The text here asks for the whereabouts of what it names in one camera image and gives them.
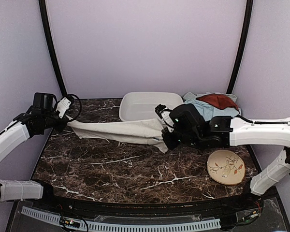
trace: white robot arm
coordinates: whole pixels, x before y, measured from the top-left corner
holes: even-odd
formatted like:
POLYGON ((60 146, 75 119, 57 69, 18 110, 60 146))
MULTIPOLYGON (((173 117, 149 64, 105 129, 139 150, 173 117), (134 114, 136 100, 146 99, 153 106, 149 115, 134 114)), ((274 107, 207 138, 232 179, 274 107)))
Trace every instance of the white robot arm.
MULTIPOLYGON (((55 128, 61 131, 69 121, 65 116, 74 101, 67 96, 56 103, 53 108, 52 94, 36 93, 33 106, 25 114, 17 116, 0 133, 0 162, 16 147, 44 130, 55 128)), ((0 202, 19 199, 40 199, 44 193, 41 183, 35 181, 0 180, 0 202)))
POLYGON ((279 156, 254 176, 250 193, 261 196, 267 189, 290 173, 290 117, 278 120, 249 120, 242 116, 217 116, 205 122, 192 104, 170 110, 156 107, 157 115, 165 122, 162 137, 169 149, 182 142, 189 146, 229 147, 239 145, 281 145, 279 156))

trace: round plate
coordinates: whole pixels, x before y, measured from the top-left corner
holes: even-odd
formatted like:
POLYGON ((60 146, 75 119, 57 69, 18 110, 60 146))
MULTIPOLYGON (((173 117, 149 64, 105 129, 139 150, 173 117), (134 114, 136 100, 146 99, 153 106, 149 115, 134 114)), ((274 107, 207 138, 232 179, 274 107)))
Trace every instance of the round plate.
POLYGON ((234 152, 218 150, 208 157, 207 171, 211 178, 221 184, 237 185, 245 177, 245 164, 234 152))

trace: wall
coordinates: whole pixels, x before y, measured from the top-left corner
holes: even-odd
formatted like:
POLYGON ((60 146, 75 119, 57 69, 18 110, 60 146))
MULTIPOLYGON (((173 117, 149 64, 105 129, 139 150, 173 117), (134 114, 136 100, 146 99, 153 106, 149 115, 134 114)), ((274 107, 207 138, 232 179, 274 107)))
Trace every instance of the wall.
MULTIPOLYGON (((59 90, 49 58, 38 1, 0 1, 0 131, 32 104, 35 92, 59 90)), ((30 179, 45 136, 36 136, 0 164, 0 178, 30 179)), ((13 203, 0 204, 0 232, 13 203)))
POLYGON ((245 0, 47 3, 68 92, 114 98, 227 89, 245 0))
MULTIPOLYGON (((290 116, 290 0, 254 1, 246 50, 235 94, 249 118, 290 116)), ((281 151, 255 146, 264 168, 281 151)), ((290 177, 277 184, 290 220, 290 177)))

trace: folded cloth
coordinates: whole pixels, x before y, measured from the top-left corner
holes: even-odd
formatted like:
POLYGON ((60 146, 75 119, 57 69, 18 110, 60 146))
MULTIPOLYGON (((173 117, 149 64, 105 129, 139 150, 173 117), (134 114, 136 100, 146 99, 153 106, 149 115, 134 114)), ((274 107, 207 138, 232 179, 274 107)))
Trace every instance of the folded cloth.
POLYGON ((109 122, 109 123, 82 123, 72 121, 68 123, 79 138, 110 139, 122 143, 153 145, 163 153, 168 151, 161 130, 161 122, 154 119, 109 122))
MULTIPOLYGON (((206 93, 191 93, 191 92, 188 92, 184 95, 183 99, 184 100, 189 100, 189 99, 196 99, 196 98, 199 98, 199 97, 202 97, 202 96, 205 96, 205 95, 209 95, 209 94, 212 94, 210 92, 206 92, 206 93)), ((224 94, 224 93, 216 93, 216 94, 223 94, 225 96, 228 96, 229 98, 232 99, 233 102, 236 102, 237 100, 237 96, 235 96, 234 94, 224 94)))
POLYGON ((212 106, 216 107, 219 110, 224 110, 225 108, 229 107, 239 111, 237 104, 235 104, 235 102, 233 102, 231 98, 229 98, 224 94, 212 93, 199 97, 197 98, 197 100, 211 104, 212 106))
POLYGON ((200 100, 189 99, 185 101, 185 104, 193 104, 194 107, 199 111, 200 115, 203 116, 205 121, 210 121, 215 116, 237 116, 241 114, 241 109, 238 108, 237 111, 234 108, 225 108, 224 110, 220 110, 218 108, 213 107, 211 104, 200 100))

